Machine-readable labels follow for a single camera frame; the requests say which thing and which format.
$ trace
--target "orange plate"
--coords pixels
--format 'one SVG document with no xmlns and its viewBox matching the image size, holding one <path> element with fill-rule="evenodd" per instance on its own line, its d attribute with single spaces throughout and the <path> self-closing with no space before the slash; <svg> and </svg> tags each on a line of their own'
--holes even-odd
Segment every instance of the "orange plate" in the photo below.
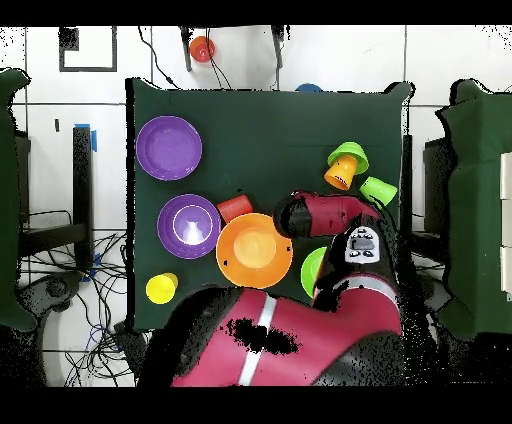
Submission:
<svg viewBox="0 0 512 424">
<path fill-rule="evenodd" d="M 292 264 L 292 241 L 281 236 L 270 216 L 240 215 L 217 240 L 217 264 L 237 286 L 264 289 L 277 284 Z"/>
</svg>

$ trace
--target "purple plate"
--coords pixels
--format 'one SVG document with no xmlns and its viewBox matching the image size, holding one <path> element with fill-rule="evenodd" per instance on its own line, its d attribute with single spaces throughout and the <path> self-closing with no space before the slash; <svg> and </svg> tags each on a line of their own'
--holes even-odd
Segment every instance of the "purple plate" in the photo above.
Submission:
<svg viewBox="0 0 512 424">
<path fill-rule="evenodd" d="M 183 194 L 169 200 L 160 211 L 157 231 L 164 247 L 182 259 L 210 253 L 220 234 L 217 208 L 204 197 Z"/>
<path fill-rule="evenodd" d="M 137 159 L 152 177 L 179 180 L 196 169 L 202 144 L 195 128 L 177 116 L 159 116 L 147 122 L 137 137 Z"/>
</svg>

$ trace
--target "green cloth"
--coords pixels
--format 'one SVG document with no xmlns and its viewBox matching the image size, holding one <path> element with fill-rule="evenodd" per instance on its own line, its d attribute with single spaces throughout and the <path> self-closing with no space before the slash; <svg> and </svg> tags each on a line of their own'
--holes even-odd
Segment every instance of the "green cloth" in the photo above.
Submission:
<svg viewBox="0 0 512 424">
<path fill-rule="evenodd" d="M 25 87 L 28 82 L 28 77 L 19 70 L 0 70 L 0 324 L 21 331 L 33 330 L 36 321 L 18 304 L 14 293 L 16 281 L 19 279 L 18 242 L 21 229 L 15 122 L 10 108 L 16 91 Z"/>
<path fill-rule="evenodd" d="M 387 94 L 160 90 L 132 79 L 135 134 L 161 115 L 186 119 L 203 143 L 199 166 L 188 177 L 164 182 L 152 178 L 135 159 L 135 328 L 161 328 L 183 298 L 203 284 L 229 287 L 215 252 L 196 259 L 174 257 L 156 231 L 158 214 L 171 198 L 193 193 L 213 204 L 245 193 L 255 212 L 271 215 L 274 206 L 296 189 L 341 193 L 323 179 L 327 157 L 344 141 L 357 141 L 368 156 L 369 170 L 354 178 L 350 193 L 372 175 L 398 187 L 402 104 L 408 83 Z M 389 210 L 398 217 L 398 196 Z M 328 237 L 293 241 L 288 274 L 269 293 L 310 303 L 300 283 L 306 256 L 326 246 Z M 146 297 L 147 281 L 172 272 L 179 284 L 174 298 L 155 305 Z"/>
<path fill-rule="evenodd" d="M 456 297 L 440 313 L 459 337 L 512 332 L 512 304 L 501 291 L 500 157 L 512 151 L 512 95 L 459 83 L 442 113 L 458 163 L 448 182 L 451 269 Z"/>
</svg>

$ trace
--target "plastic cup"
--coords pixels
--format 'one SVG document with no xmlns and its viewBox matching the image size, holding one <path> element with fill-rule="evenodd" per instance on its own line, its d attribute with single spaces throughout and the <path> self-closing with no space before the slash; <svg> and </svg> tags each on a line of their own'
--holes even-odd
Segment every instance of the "plastic cup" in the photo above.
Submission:
<svg viewBox="0 0 512 424">
<path fill-rule="evenodd" d="M 304 260 L 300 269 L 300 282 L 302 283 L 304 291 L 311 298 L 313 298 L 313 287 L 326 250 L 327 247 L 319 247 L 313 250 Z"/>
<path fill-rule="evenodd" d="M 168 303 L 178 288 L 178 277 L 167 272 L 165 274 L 155 275 L 146 284 L 146 296 L 157 305 Z"/>
<path fill-rule="evenodd" d="M 316 84 L 309 84 L 309 83 L 306 83 L 306 84 L 301 84 L 299 85 L 295 91 L 311 91 L 311 92 L 320 92 L 322 91 L 322 89 L 316 85 Z"/>
<path fill-rule="evenodd" d="M 355 175 L 362 174 L 368 169 L 368 158 L 366 157 L 363 148 L 355 141 L 346 141 L 345 143 L 339 145 L 338 148 L 327 158 L 327 164 L 332 166 L 334 161 L 342 155 L 350 155 L 357 159 Z"/>
<path fill-rule="evenodd" d="M 210 45 L 210 55 L 213 57 L 215 53 L 215 45 L 211 38 L 208 39 L 208 44 Z M 194 38 L 190 42 L 189 46 L 190 55 L 197 60 L 198 62 L 204 63 L 210 60 L 210 55 L 208 54 L 208 49 L 206 48 L 206 37 L 201 35 L 199 37 Z"/>
<path fill-rule="evenodd" d="M 387 206 L 398 191 L 395 186 L 374 177 L 368 177 L 359 190 L 367 200 L 377 203 L 379 209 L 381 205 L 375 199 L 380 200 L 384 206 Z"/>
<path fill-rule="evenodd" d="M 237 216 L 253 212 L 251 202 L 245 194 L 219 203 L 217 205 L 217 209 L 219 209 L 219 212 L 226 224 Z"/>
<path fill-rule="evenodd" d="M 357 169 L 357 159 L 352 155 L 343 155 L 336 159 L 325 173 L 325 180 L 340 190 L 348 190 Z"/>
</svg>

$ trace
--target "white floor tile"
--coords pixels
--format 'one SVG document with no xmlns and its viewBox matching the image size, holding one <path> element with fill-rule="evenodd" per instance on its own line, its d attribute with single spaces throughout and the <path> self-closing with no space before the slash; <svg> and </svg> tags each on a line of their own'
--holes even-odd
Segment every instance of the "white floor tile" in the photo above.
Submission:
<svg viewBox="0 0 512 424">
<path fill-rule="evenodd" d="M 25 105 L 12 105 L 11 112 L 16 122 L 16 128 L 19 131 L 27 131 L 27 116 L 25 113 Z"/>
<path fill-rule="evenodd" d="M 431 268 L 431 269 L 423 269 L 423 271 L 426 274 L 436 278 L 437 280 L 442 280 L 443 274 L 444 274 L 444 266 L 439 266 L 442 264 L 440 264 L 439 262 L 433 261 L 432 259 L 424 258 L 422 256 L 418 256 L 418 255 L 414 255 L 414 254 L 412 255 L 412 260 L 414 262 L 414 265 L 417 267 Z"/>
<path fill-rule="evenodd" d="M 108 66 L 112 54 L 105 46 L 112 47 L 111 32 L 104 27 L 78 29 L 79 50 L 65 53 L 65 66 Z M 149 38 L 149 27 L 143 33 Z M 125 78 L 151 75 L 151 52 L 137 27 L 117 28 L 117 72 L 60 72 L 56 27 L 27 29 L 27 57 L 29 103 L 124 103 Z"/>
<path fill-rule="evenodd" d="M 68 352 L 71 359 L 78 365 L 83 358 L 82 353 Z M 46 371 L 46 380 L 49 387 L 64 387 L 66 381 L 69 383 L 74 382 L 72 387 L 80 387 L 78 379 L 76 377 L 73 365 L 66 359 L 65 352 L 43 352 L 44 367 Z M 112 373 L 122 373 L 128 368 L 126 361 L 114 361 L 110 360 L 107 363 Z M 98 370 L 98 373 L 104 373 L 108 375 L 106 370 Z M 115 387 L 112 379 L 103 379 L 100 377 L 91 376 L 88 378 L 88 374 L 85 370 L 81 371 L 81 384 L 82 387 Z M 116 377 L 116 381 L 119 387 L 134 387 L 133 375 L 123 375 Z"/>
<path fill-rule="evenodd" d="M 511 34 L 503 25 L 408 25 L 406 79 L 416 86 L 411 103 L 447 105 L 458 79 L 510 89 Z"/>
<path fill-rule="evenodd" d="M 126 228 L 126 116 L 124 106 L 29 105 L 30 211 L 73 213 L 73 127 L 96 131 L 92 153 L 94 228 Z M 55 129 L 59 120 L 59 132 Z M 62 217 L 41 217 L 50 226 Z"/>
<path fill-rule="evenodd" d="M 0 69 L 25 70 L 25 27 L 0 27 Z M 18 90 L 14 103 L 25 102 L 25 90 Z"/>
<path fill-rule="evenodd" d="M 204 35 L 204 29 L 196 29 L 191 40 Z M 269 89 L 276 69 L 270 25 L 213 28 L 210 39 L 215 46 L 213 59 L 233 89 Z M 187 72 L 181 32 L 177 26 L 153 27 L 153 48 L 159 67 L 179 87 L 219 88 L 211 62 L 199 63 L 191 57 L 192 71 Z M 222 86 L 228 88 L 220 72 L 218 74 Z M 159 87 L 171 88 L 155 65 L 153 81 Z"/>
<path fill-rule="evenodd" d="M 444 137 L 444 128 L 435 115 L 439 108 L 412 107 L 409 111 L 409 132 L 412 135 L 412 211 L 425 214 L 425 165 L 423 151 L 427 141 Z M 413 216 L 413 229 L 423 230 L 423 218 Z"/>
<path fill-rule="evenodd" d="M 193 37 L 204 35 L 194 31 Z M 214 60 L 236 89 L 269 90 L 276 79 L 270 25 L 215 28 Z M 381 92 L 403 80 L 404 26 L 300 26 L 285 31 L 280 89 L 314 83 L 324 90 Z M 160 68 L 181 88 L 218 88 L 210 63 L 192 61 L 187 72 L 178 27 L 154 27 L 153 47 Z M 153 67 L 154 83 L 171 88 Z M 227 84 L 219 74 L 223 87 Z"/>
<path fill-rule="evenodd" d="M 95 231 L 94 238 L 98 240 L 113 234 L 112 232 Z M 120 246 L 124 244 L 123 240 L 117 242 L 112 249 L 105 254 L 102 264 L 105 266 L 124 266 L 121 259 Z M 102 253 L 108 245 L 108 240 L 102 241 L 95 249 L 95 253 Z M 46 253 L 37 255 L 43 261 L 48 261 L 49 258 Z M 55 255 L 55 260 L 59 263 L 67 261 L 64 255 Z M 31 262 L 31 268 L 34 270 L 44 270 L 45 265 L 39 265 Z M 31 274 L 32 278 L 37 278 L 36 274 Z M 126 280 L 110 278 L 105 272 L 97 272 L 95 278 L 101 284 L 106 284 L 106 288 L 98 285 L 102 289 L 102 294 L 107 299 L 107 303 L 111 313 L 111 329 L 114 324 L 126 318 Z M 108 292 L 108 288 L 112 285 L 113 291 Z M 87 305 L 87 315 L 91 324 L 105 325 L 105 307 L 98 305 L 98 292 L 94 288 L 92 281 L 81 282 L 78 294 L 82 297 Z M 71 300 L 71 306 L 62 313 L 50 313 L 48 317 L 44 337 L 43 349 L 44 350 L 87 350 L 94 346 L 94 340 L 89 340 L 91 335 L 91 326 L 86 319 L 86 311 L 83 303 L 75 296 Z"/>
<path fill-rule="evenodd" d="M 292 26 L 285 37 L 281 90 L 312 83 L 323 90 L 382 92 L 403 81 L 403 25 Z"/>
</svg>

